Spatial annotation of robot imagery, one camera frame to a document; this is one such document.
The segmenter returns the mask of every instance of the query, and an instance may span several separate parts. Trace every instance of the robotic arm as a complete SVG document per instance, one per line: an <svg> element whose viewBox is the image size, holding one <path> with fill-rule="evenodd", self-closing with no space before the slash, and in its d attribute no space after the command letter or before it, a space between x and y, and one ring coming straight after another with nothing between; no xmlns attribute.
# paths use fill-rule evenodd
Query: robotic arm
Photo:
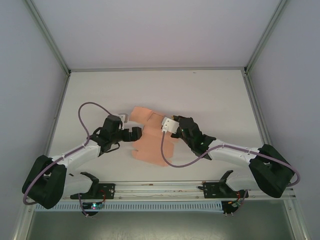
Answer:
<svg viewBox="0 0 320 240"><path fill-rule="evenodd" d="M289 183L295 173L298 177L295 184L300 180L298 172L271 145L248 148L225 143L202 134L191 117L166 117L162 126L163 132L169 131L172 138L182 139L198 157L243 167L243 172L231 170L225 173L222 192L261 189L273 198L280 198L286 187L293 186Z"/></svg>
<svg viewBox="0 0 320 240"><path fill-rule="evenodd" d="M47 157L42 155L36 159L33 167L22 187L25 193L32 181L50 164L63 158L50 167L31 187L27 195L37 203L50 209L64 196L78 193L89 193L94 196L98 192L99 179L81 172L73 175L72 172L82 164L95 159L102 154L119 149L119 142L134 142L142 136L140 127L132 127L132 131L124 129L126 116L109 115L102 127L97 128L90 135L87 144L82 144L58 156Z"/></svg>

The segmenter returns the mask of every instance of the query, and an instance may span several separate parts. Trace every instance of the black bracket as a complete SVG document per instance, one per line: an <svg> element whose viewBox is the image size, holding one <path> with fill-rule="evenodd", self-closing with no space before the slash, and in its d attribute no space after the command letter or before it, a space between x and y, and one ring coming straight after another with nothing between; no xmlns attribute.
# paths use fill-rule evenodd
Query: black bracket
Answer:
<svg viewBox="0 0 320 240"><path fill-rule="evenodd" d="M204 182L202 186L198 186L198 189L203 190L205 199L237 199L237 193L239 192L240 198L245 195L245 190L233 191L227 184L227 178L233 172L233 170L227 171L220 181L218 182Z"/></svg>
<svg viewBox="0 0 320 240"><path fill-rule="evenodd" d="M88 199L96 199L96 200L103 200L104 198L107 199L114 199L115 197L115 189L116 185L114 183L99 183L97 186L97 191L94 194L89 192L80 193L80 197L83 200ZM74 194L70 196L70 199L78 199L78 194Z"/></svg>

